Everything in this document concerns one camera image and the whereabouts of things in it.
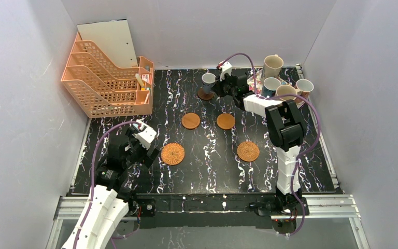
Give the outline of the woven rattan coaster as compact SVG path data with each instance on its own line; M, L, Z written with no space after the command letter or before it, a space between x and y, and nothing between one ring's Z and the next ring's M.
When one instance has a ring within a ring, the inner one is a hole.
M251 141L245 141L239 144L237 148L237 155L242 161L253 162L260 155L260 150L255 143Z
M185 157L184 148L178 143L169 143L161 150L161 159L168 165L177 165Z

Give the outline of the dark wooden coaster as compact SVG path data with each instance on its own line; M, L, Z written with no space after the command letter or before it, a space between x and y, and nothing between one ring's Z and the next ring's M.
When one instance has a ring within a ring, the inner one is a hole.
M203 88L200 88L197 92L197 96L204 101L209 101L214 98L215 94L213 92L206 93Z

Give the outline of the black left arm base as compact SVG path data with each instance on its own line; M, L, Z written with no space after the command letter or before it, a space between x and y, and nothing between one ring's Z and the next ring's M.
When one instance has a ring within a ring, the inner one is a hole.
M138 194L136 190L129 188L120 189L117 198L121 199L129 208L122 220L133 219L140 223L143 217L155 216L156 201L154 198Z

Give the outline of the small grey mug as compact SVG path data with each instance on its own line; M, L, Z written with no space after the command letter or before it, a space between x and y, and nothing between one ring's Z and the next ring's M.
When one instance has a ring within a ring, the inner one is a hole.
M210 94L211 89L216 81L216 76L213 73L205 73L202 75L202 90L205 94Z

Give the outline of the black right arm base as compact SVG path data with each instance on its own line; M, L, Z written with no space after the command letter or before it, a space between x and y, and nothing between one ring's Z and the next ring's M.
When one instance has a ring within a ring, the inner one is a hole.
M297 218L310 214L307 200L298 190L294 195L277 191L274 195L257 198L248 204L248 209L258 216L268 216L273 221L273 229L278 234L292 235L297 231Z

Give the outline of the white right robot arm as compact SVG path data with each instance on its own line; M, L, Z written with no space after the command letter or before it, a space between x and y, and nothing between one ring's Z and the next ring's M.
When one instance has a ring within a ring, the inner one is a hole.
M291 96L304 102L307 99L285 94L266 98L249 89L246 76L224 74L211 77L211 90L219 97L231 96L237 107L266 119L269 139L276 147L278 158L277 188L284 195L295 194L300 189L297 179L298 156L306 128L294 100L284 100Z

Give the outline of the blue patterned mug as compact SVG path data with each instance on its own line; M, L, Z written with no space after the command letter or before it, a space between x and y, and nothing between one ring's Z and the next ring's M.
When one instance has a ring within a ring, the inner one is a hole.
M263 80L263 87L261 96L273 97L278 87L281 86L281 81L275 77L268 77Z

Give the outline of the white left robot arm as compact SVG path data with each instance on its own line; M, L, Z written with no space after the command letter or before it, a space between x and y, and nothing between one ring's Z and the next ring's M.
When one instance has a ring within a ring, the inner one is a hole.
M122 126L127 127L124 142L99 156L104 139ZM119 222L128 213L140 222L145 208L127 186L127 169L136 164L152 166L160 153L151 147L156 136L153 128L135 120L113 126L97 141L91 160L90 193L63 248L105 248Z

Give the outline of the light wooden coaster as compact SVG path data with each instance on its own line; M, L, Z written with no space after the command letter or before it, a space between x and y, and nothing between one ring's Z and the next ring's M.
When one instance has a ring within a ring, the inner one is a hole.
M197 128L200 125L201 119L199 115L195 113L187 113L182 117L181 123L186 129L191 130Z
M223 130L230 130L235 126L235 117L228 113L222 113L217 117L216 121L219 128Z

